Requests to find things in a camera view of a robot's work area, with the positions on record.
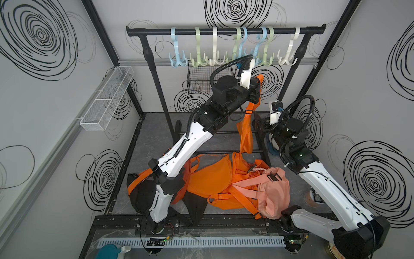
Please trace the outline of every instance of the wire basket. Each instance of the wire basket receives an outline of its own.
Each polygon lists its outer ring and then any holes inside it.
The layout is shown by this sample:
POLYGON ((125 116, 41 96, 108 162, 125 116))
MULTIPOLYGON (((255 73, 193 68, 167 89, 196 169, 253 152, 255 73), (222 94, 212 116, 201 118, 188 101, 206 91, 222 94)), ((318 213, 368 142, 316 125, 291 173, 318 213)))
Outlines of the wire basket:
MULTIPOLYGON (((216 70, 218 67, 212 67, 212 66, 199 66, 199 67, 192 67, 188 66, 188 73, 187 73, 187 89, 189 94, 194 94, 197 92, 205 92, 208 94, 213 94, 210 86, 210 76, 213 73, 214 70, 216 70)), ((235 66, 228 67, 222 71, 220 71, 215 77, 214 77, 214 83, 217 82, 217 80, 225 75, 232 75, 234 76, 234 69, 235 66)))
POLYGON ((130 66, 116 67, 109 71, 105 85, 80 122, 85 130, 106 130, 133 75, 130 66))

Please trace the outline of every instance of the teal lid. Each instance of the teal lid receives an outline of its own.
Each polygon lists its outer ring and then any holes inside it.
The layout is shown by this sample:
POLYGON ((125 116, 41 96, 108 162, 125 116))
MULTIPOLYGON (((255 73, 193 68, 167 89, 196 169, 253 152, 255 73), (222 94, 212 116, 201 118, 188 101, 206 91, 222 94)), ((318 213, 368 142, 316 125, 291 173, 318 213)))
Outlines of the teal lid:
POLYGON ((99 249, 95 259, 117 259, 120 252, 121 248, 117 248, 114 244, 107 244, 99 249))

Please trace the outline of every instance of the white wire basket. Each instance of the white wire basket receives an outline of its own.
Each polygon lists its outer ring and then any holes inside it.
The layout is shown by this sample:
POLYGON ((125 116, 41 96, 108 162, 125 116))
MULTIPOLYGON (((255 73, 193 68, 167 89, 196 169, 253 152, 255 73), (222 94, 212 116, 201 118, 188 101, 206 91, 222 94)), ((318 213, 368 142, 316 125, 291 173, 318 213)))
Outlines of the white wire basket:
POLYGON ((104 131, 112 119, 119 102, 132 80, 130 66, 116 67, 109 71, 108 81, 89 107, 80 125, 87 131, 104 131))

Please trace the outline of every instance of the gray floor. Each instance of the gray floor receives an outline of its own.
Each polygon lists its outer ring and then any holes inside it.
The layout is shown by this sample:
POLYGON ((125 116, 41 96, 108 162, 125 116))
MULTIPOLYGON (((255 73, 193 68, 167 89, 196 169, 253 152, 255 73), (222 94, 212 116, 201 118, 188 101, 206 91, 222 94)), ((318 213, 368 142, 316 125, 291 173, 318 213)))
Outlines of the gray floor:
MULTIPOLYGON (((189 114, 171 114, 171 120, 175 125, 176 120, 181 120, 183 124, 183 130, 187 125, 189 114)), ((221 131, 233 131, 237 130, 236 122, 229 121, 221 131)), ((256 139, 254 139, 253 149, 257 149, 256 139)), ((132 154, 131 161, 129 163, 127 173, 122 182, 121 189, 118 193, 115 206, 113 208, 113 214, 131 214, 136 213, 131 206, 127 187, 126 179, 130 173, 139 173, 148 169, 148 161, 151 158, 158 159, 162 156, 162 153, 173 145, 170 132, 166 123, 164 114, 147 114, 141 129, 141 133, 138 137, 137 144, 132 154)), ((216 134, 206 143, 204 143, 199 150, 234 150, 238 151, 240 147, 240 136, 238 134, 216 134)), ((272 167, 283 167, 283 163, 277 156, 273 156, 269 153, 272 167)), ((254 162, 255 159, 260 159, 259 153, 243 154, 243 158, 247 162, 254 162)), ((200 162, 200 169, 204 166, 210 165, 217 161, 215 157, 203 157, 200 162)), ((290 183, 290 204, 296 204, 301 206, 312 213, 329 213, 331 210, 327 205, 321 205, 317 208, 308 206, 304 200, 304 195, 309 192, 311 187, 298 175, 294 174, 287 169, 286 177, 290 183)), ((188 213, 182 201, 174 205, 174 208, 180 213, 188 213)), ((246 209, 237 210, 221 210, 219 208, 207 205, 205 214, 220 214, 220 213, 249 213, 246 209)))

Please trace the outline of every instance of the clothing rack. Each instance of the clothing rack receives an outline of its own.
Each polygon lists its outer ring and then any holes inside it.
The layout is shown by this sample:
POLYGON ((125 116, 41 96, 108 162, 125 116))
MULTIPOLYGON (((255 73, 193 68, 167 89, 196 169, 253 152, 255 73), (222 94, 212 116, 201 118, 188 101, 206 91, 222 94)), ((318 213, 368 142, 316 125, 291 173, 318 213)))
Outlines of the clothing rack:
MULTIPOLYGON (((278 100, 281 101, 283 99, 284 94, 286 93, 287 87, 289 86, 293 75, 297 67, 299 66, 303 56, 305 55, 306 49, 308 47, 309 41, 314 34, 322 34, 325 31, 326 24, 323 24, 320 27, 304 27, 300 28, 300 34, 304 34, 302 41, 296 50, 294 59, 297 58, 297 61, 294 65, 290 67, 289 73, 286 76, 285 82, 283 83, 282 89, 280 90, 280 94, 278 96, 278 100)), ((296 28, 273 28, 275 34, 295 34, 296 28)), ((144 58, 147 61, 149 70, 151 71, 152 78, 154 79, 155 88, 158 92, 159 100, 161 101, 161 106, 165 114, 165 118, 167 119, 168 128, 171 132, 171 136, 173 138, 174 144, 180 139, 180 136, 183 134, 181 132, 181 122, 178 120, 176 121, 175 129, 173 128, 173 124, 171 122, 171 117, 167 108, 167 104, 165 103, 164 94, 162 92, 161 83, 159 81, 158 73, 156 71, 156 65, 154 61, 154 54, 152 49, 149 46, 147 36, 153 35, 170 35, 170 29, 145 29, 145 28, 129 28, 126 27, 126 31, 128 36, 130 37, 139 37, 141 40, 142 45, 142 52, 144 54, 144 58)), ((261 28, 247 28, 247 34, 262 34, 263 30, 261 28)), ((213 29, 200 29, 201 35, 212 35, 213 29)), ((237 34, 236 28, 219 28, 217 29, 217 34, 237 34)), ((195 29, 176 29, 175 35, 195 35, 195 29)), ((229 134, 238 134, 238 131, 229 131, 226 132, 229 134)), ((269 156, 267 154, 266 146, 264 143, 264 135, 260 133, 260 131, 254 131, 256 135, 256 139, 258 141, 259 150, 254 150, 253 152, 261 153, 262 160, 264 160, 270 166, 269 156)), ((229 150, 212 150, 206 151, 204 153, 209 154, 220 154, 220 153, 228 153, 229 150)))

